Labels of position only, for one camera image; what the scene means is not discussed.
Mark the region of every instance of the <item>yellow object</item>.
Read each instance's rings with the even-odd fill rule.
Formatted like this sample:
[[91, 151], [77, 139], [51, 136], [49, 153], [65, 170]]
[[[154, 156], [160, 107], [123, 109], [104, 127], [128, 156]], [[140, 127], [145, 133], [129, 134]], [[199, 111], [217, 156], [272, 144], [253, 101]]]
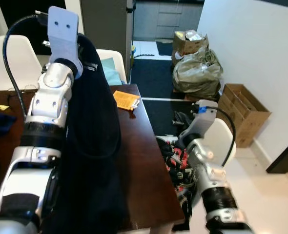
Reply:
[[118, 108], [127, 111], [133, 111], [135, 108], [138, 107], [140, 103], [140, 96], [124, 93], [118, 90], [114, 92], [114, 99], [116, 100]]
[[0, 105], [0, 110], [5, 111], [9, 106]]

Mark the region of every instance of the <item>gray cabinet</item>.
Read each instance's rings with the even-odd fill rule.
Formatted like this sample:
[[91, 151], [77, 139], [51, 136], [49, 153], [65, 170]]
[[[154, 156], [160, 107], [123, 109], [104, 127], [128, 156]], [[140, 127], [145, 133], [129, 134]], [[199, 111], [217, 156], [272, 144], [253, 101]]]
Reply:
[[175, 31], [197, 29], [203, 6], [190, 3], [136, 3], [134, 40], [172, 39]]

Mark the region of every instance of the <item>plastic bag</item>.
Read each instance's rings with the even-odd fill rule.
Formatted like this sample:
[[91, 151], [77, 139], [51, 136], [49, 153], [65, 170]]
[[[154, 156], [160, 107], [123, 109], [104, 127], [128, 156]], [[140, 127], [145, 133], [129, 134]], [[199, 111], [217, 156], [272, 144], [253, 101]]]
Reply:
[[201, 47], [196, 53], [186, 55], [175, 65], [172, 74], [176, 90], [199, 98], [214, 98], [220, 89], [223, 68], [215, 53]]

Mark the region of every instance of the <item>white mounting plate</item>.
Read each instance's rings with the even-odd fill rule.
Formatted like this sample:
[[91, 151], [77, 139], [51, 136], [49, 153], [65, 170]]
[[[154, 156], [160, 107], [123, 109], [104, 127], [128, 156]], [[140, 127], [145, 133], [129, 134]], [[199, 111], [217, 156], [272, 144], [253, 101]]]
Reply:
[[47, 35], [52, 51], [50, 63], [56, 59], [73, 62], [78, 69], [75, 79], [78, 79], [83, 72], [83, 66], [78, 59], [78, 24], [79, 17], [76, 13], [56, 6], [48, 9]]

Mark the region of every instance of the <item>pile of items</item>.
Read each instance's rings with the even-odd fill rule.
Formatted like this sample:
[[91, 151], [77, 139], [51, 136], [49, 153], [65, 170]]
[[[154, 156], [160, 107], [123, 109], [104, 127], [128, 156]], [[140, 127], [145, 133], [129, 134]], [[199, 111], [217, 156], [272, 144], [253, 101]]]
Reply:
[[186, 93], [191, 100], [216, 100], [223, 68], [209, 49], [207, 36], [195, 30], [175, 32], [172, 64], [174, 92]]

